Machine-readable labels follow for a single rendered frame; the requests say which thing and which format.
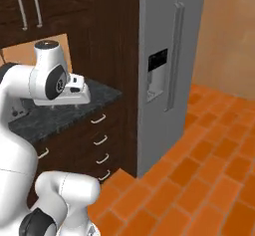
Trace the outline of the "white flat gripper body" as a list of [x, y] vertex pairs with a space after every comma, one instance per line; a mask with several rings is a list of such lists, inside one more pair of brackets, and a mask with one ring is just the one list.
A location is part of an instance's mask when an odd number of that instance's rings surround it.
[[63, 105], [83, 105], [91, 102], [89, 87], [83, 85], [80, 92], [71, 92], [71, 86], [67, 85], [64, 91], [54, 100], [34, 100], [36, 106], [63, 106]]

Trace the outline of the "silver toaster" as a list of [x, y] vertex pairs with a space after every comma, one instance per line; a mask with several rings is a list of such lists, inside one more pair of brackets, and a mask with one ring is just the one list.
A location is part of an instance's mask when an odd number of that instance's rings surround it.
[[11, 105], [10, 121], [27, 116], [34, 107], [34, 101], [31, 99], [14, 99]]

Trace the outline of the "dark wood drawer front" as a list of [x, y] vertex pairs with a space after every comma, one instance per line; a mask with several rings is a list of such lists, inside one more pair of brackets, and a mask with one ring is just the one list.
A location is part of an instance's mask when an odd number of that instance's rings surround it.
[[[123, 146], [121, 144], [117, 143], [117, 144], [113, 145], [112, 153], [110, 154], [110, 157], [107, 161], [118, 159], [122, 164], [123, 154], [124, 154]], [[88, 160], [84, 160], [84, 159], [83, 160], [77, 160], [77, 159], [75, 159], [75, 161], [74, 161], [75, 171], [77, 172], [76, 165], [78, 163], [83, 163], [83, 164], [87, 164], [87, 165], [94, 165], [94, 164], [96, 164], [96, 160], [98, 160], [98, 159], [88, 159]]]
[[121, 168], [121, 162], [116, 160], [109, 160], [102, 164], [94, 164], [94, 165], [87, 165], [83, 163], [78, 163], [76, 165], [76, 169], [78, 173], [83, 173], [94, 178], [98, 178], [99, 176], [104, 176], [109, 169], [111, 171], [111, 175], [109, 178]]
[[[95, 146], [94, 141], [100, 141], [104, 135], [108, 136], [108, 140], [101, 145]], [[123, 131], [119, 123], [112, 124], [107, 129], [96, 133], [89, 137], [80, 137], [77, 147], [75, 148], [75, 159], [88, 160], [98, 159], [101, 160], [105, 157], [106, 153], [112, 153], [113, 145], [123, 140]]]
[[[69, 137], [78, 138], [78, 137], [89, 137], [93, 136], [96, 133], [101, 132], [102, 130], [107, 129], [109, 126], [114, 124], [122, 117], [123, 105], [121, 102], [115, 102], [110, 105], [99, 109], [98, 111], [92, 113], [86, 118], [79, 119], [70, 127]], [[100, 123], [92, 124], [91, 119], [96, 120], [105, 114], [107, 118]]]

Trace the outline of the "tall dark wood side panel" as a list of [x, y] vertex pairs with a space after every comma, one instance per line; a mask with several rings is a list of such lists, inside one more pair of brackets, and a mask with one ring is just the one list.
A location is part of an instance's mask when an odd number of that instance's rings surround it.
[[68, 34], [73, 69], [122, 92], [122, 169], [137, 176], [139, 0], [78, 0]]

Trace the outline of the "grey steel fridge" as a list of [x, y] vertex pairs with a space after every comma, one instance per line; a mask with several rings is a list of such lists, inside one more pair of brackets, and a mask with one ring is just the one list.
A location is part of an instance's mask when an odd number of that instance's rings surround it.
[[[174, 107], [165, 111], [176, 2], [185, 6]], [[142, 177], [184, 130], [204, 0], [139, 0], [137, 175]]]

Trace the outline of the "dark wood wall cupboard door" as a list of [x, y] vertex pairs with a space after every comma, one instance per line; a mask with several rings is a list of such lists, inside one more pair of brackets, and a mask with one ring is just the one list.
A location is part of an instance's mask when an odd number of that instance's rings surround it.
[[91, 18], [94, 0], [38, 0], [43, 27], [37, 28], [34, 0], [24, 0], [28, 20], [27, 41], [66, 33], [84, 18]]
[[22, 36], [23, 22], [17, 0], [0, 0], [0, 48], [10, 46]]

